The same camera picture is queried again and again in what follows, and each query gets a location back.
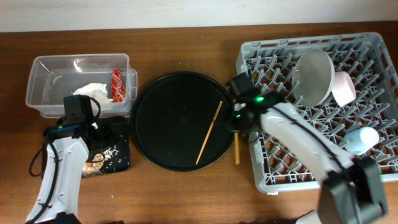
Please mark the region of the light blue plastic cup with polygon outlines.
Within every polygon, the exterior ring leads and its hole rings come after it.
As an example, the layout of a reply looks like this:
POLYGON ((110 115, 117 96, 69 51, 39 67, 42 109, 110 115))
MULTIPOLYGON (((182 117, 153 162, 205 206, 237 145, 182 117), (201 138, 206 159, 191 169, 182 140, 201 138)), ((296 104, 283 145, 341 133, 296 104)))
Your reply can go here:
POLYGON ((379 142, 379 134, 373 128, 363 127, 349 132, 343 140, 348 142, 345 145, 348 152, 360 156, 379 142))

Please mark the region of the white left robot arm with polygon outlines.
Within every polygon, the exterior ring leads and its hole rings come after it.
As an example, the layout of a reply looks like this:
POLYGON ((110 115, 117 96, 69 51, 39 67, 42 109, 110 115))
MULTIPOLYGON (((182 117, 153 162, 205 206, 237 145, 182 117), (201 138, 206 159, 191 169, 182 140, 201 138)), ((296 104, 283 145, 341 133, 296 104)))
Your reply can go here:
POLYGON ((63 99, 63 105, 65 116, 61 123, 44 131, 43 150, 47 152, 47 162, 27 223, 77 219, 85 164, 98 163, 95 155, 103 155, 103 151, 118 141, 110 128, 97 123, 101 108, 96 99, 72 95, 63 99))

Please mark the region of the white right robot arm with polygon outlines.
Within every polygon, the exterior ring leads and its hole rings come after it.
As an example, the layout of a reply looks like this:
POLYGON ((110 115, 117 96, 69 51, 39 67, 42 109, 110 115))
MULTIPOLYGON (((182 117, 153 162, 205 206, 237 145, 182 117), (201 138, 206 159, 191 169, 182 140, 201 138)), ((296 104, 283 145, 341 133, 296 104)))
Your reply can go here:
POLYGON ((372 223, 388 213, 377 162, 357 158, 324 137, 293 104, 274 90, 265 93, 241 73, 226 84, 235 100, 232 131, 275 137, 310 170, 321 187, 318 207, 296 223, 372 223))

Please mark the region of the white bowl with food scraps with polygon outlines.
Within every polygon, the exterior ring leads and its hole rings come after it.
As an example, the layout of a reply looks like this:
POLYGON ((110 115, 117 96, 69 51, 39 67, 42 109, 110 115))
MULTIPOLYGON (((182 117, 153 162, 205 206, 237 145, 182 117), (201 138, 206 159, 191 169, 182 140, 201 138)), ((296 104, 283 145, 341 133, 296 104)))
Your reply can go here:
POLYGON ((344 107, 356 99, 354 83, 350 75, 346 72, 335 72, 331 92, 340 107, 344 107))

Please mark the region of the white paper napkin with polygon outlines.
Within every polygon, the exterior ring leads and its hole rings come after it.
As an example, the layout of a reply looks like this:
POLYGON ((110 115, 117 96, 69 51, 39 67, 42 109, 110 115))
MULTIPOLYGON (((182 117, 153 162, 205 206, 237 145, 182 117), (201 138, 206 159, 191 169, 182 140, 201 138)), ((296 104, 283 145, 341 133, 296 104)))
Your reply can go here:
POLYGON ((107 84, 89 83, 73 92, 73 95, 85 95, 94 98, 99 103, 111 103, 113 99, 108 98, 107 84))

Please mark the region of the red snack wrapper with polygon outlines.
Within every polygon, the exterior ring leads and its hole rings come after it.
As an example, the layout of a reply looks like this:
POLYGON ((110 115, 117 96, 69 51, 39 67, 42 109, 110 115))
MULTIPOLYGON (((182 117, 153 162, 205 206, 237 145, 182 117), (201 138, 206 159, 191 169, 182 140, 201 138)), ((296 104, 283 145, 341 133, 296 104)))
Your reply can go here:
POLYGON ((113 101, 122 102, 126 98, 126 87, 123 85, 123 77, 119 69, 113 70, 111 74, 111 93, 113 101))

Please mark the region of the wooden chopstick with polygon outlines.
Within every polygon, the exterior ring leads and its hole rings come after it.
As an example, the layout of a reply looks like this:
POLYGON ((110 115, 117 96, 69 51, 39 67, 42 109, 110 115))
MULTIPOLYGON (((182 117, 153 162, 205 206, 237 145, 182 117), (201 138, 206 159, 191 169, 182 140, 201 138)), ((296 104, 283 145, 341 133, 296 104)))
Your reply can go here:
POLYGON ((214 124, 215 124, 215 121, 216 121, 216 119, 217 119, 217 117, 218 117, 218 114, 219 114, 219 112, 220 112, 220 109, 221 109, 222 105, 223 105, 223 101, 221 100, 221 101, 219 102, 219 104, 218 104, 218 107, 217 107, 217 109, 216 109, 216 111, 215 111, 215 114, 214 114, 214 116, 213 116, 213 119, 212 119, 212 121, 211 121, 211 123, 210 123, 210 126, 209 126, 209 128, 208 128, 208 131, 207 131, 206 136, 205 136, 205 138, 204 138, 203 144, 202 144, 202 146, 201 146, 200 152, 199 152, 198 157, 197 157, 197 159, 196 159, 195 165, 198 165, 198 163, 199 163, 199 161, 200 161, 200 159, 201 159, 201 156, 202 156, 202 154, 203 154, 203 151, 205 150, 206 144, 207 144, 207 142, 208 142, 208 139, 209 139, 209 137, 210 137, 210 134, 211 134, 211 132, 212 132, 213 126, 214 126, 214 124))
POLYGON ((234 133, 234 156, 235 164, 239 165, 240 162, 240 148, 239 148, 239 133, 234 133))

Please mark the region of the grey round plate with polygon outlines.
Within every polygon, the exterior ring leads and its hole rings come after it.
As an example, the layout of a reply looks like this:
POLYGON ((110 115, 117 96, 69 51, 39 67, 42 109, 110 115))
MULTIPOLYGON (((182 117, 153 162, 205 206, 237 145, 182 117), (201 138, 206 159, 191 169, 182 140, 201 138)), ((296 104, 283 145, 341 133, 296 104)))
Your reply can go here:
POLYGON ((297 61, 292 83, 295 99, 313 107, 322 103, 331 92, 335 69, 329 55, 319 49, 306 51, 297 61))

